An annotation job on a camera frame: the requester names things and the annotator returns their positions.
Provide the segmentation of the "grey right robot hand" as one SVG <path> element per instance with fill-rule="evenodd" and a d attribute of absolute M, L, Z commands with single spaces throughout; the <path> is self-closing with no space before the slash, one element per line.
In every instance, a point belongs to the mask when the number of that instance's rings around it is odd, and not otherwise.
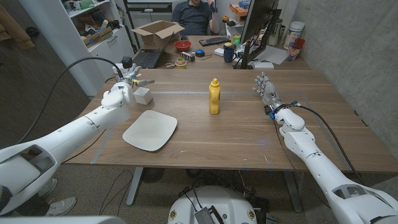
<path fill-rule="evenodd" d="M 254 81 L 257 87 L 253 88 L 253 90 L 260 94 L 263 103 L 271 108 L 271 112 L 276 113 L 279 107 L 282 106 L 282 102 L 274 84 L 264 72 L 262 72 L 261 76 L 257 76 Z"/>

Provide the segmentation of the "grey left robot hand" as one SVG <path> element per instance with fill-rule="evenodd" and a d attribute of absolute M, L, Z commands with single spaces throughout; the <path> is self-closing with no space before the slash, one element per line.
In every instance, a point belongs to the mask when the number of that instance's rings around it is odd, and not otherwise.
<path fill-rule="evenodd" d="M 131 86 L 135 85 L 137 87 L 146 86 L 155 82 L 155 80 L 138 80 L 137 78 L 141 75 L 139 73 L 141 66 L 137 67 L 135 63 L 132 65 L 131 68 L 124 68 L 121 63 L 117 63 L 116 65 L 121 70 L 121 73 L 123 75 L 123 78 L 120 78 L 116 67 L 113 67 L 113 70 L 116 72 L 116 82 L 125 82 L 127 84 L 130 84 Z"/>

